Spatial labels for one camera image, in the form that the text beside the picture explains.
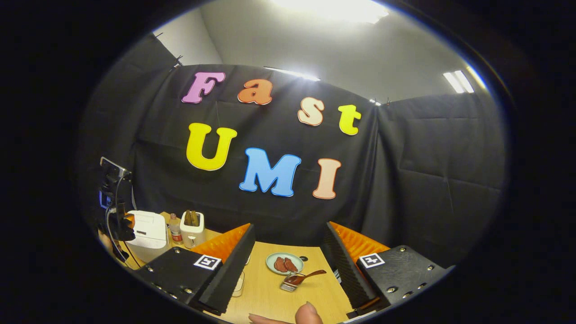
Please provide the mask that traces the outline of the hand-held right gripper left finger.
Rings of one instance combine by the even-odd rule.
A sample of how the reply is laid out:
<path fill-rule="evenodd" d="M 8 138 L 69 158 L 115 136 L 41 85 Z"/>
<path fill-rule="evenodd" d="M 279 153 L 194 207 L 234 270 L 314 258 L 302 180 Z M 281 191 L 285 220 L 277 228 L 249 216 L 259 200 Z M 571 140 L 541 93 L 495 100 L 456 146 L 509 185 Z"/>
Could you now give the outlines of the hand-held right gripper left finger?
<path fill-rule="evenodd" d="M 226 312 L 255 244 L 247 223 L 191 250 L 174 247 L 135 271 L 138 279 L 173 300 L 214 315 Z"/>

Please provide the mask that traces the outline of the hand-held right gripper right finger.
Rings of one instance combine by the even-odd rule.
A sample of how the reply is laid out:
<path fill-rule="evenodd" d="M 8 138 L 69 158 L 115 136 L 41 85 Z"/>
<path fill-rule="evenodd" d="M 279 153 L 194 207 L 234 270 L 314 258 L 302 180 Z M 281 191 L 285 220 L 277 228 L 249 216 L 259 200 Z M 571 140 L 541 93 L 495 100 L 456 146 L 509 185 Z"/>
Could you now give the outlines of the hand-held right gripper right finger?
<path fill-rule="evenodd" d="M 448 275 L 409 246 L 387 247 L 332 221 L 323 243 L 351 304 L 349 318 L 405 303 Z"/>

